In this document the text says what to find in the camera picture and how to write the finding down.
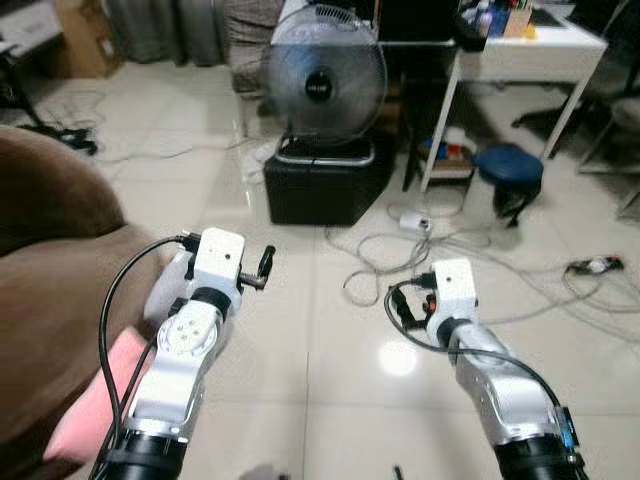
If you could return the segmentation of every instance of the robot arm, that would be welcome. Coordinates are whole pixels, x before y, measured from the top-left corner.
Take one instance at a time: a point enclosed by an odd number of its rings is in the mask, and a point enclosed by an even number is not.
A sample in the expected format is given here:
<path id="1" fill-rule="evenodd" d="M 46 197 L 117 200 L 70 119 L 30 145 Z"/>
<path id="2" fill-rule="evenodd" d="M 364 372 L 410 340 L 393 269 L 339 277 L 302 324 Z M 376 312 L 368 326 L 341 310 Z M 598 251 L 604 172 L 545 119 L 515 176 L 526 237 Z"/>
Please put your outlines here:
<path id="1" fill-rule="evenodd" d="M 432 345 L 437 345 L 435 350 L 452 352 L 449 358 L 456 379 L 475 405 L 503 478 L 587 478 L 575 450 L 579 444 L 568 410 L 557 405 L 555 395 L 552 399 L 528 372 L 508 358 L 495 358 L 515 356 L 478 320 L 469 261 L 434 262 L 426 280 L 435 290 L 435 309 L 426 322 L 427 336 Z M 398 312 L 406 312 L 406 303 L 394 303 Z M 403 323 L 421 324 L 413 318 Z M 463 349 L 498 355 L 461 354 Z"/>
<path id="2" fill-rule="evenodd" d="M 189 299 L 176 299 L 158 331 L 156 357 L 100 478 L 178 478 L 204 395 L 203 377 L 225 346 L 243 285 L 262 289 L 271 271 L 275 248 L 269 246 L 258 275 L 242 273 L 244 245 L 235 233 L 217 228 L 203 232 L 180 288 Z"/>

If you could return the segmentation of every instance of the fan guard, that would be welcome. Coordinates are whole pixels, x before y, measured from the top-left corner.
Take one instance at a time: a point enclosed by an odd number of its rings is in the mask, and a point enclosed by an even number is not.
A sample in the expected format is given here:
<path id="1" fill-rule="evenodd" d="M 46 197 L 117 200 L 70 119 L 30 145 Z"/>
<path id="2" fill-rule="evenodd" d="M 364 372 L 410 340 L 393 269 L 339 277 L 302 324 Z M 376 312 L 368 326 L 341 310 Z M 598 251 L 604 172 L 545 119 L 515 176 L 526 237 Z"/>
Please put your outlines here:
<path id="1" fill-rule="evenodd" d="M 382 49 L 347 10 L 313 5 L 285 17 L 265 51 L 266 88 L 287 132 L 346 143 L 373 123 L 387 90 Z"/>

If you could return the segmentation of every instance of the pink cloth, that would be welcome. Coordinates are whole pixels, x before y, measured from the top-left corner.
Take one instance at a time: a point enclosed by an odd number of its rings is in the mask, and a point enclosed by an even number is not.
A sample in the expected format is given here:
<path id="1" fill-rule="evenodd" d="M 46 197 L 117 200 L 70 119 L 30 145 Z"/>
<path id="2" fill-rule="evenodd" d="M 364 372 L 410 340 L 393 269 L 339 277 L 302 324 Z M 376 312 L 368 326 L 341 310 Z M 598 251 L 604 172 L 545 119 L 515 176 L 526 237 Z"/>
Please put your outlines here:
<path id="1" fill-rule="evenodd" d="M 145 345 L 133 328 L 127 328 L 109 351 L 109 363 L 121 400 Z M 153 352 L 149 354 L 139 378 L 149 369 L 154 356 Z M 109 393 L 100 370 L 56 426 L 44 452 L 44 460 L 88 463 L 98 454 L 112 419 Z"/>

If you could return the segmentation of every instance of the white desk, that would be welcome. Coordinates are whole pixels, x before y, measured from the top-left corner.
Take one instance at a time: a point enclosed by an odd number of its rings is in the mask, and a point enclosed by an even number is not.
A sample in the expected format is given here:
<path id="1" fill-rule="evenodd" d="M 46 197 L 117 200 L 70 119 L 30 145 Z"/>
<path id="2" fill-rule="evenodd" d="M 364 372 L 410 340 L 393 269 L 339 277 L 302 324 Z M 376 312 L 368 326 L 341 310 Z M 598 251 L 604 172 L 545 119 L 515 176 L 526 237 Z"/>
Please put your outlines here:
<path id="1" fill-rule="evenodd" d="M 489 39 L 483 52 L 459 51 L 449 73 L 449 83 L 433 133 L 439 145 L 459 82 L 557 82 L 575 84 L 573 92 L 547 140 L 541 158 L 547 159 L 567 124 L 584 88 L 596 69 L 606 42 L 572 23 L 558 19 L 565 28 L 537 27 L 535 40 Z M 432 148 L 420 185 L 429 185 L 437 149 Z"/>

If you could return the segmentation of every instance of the electric fan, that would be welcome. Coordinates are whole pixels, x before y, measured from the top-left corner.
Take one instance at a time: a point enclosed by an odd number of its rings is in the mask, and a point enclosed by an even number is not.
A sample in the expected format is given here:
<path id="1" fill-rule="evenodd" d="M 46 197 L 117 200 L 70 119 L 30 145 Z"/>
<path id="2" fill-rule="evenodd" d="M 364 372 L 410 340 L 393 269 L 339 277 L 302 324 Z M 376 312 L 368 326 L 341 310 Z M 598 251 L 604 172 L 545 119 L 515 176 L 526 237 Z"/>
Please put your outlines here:
<path id="1" fill-rule="evenodd" d="M 271 106 L 286 129 L 279 161 L 345 167 L 374 161 L 375 142 L 365 133 L 384 102 L 387 69 L 363 21 L 334 6 L 302 8 L 277 25 L 263 62 Z"/>

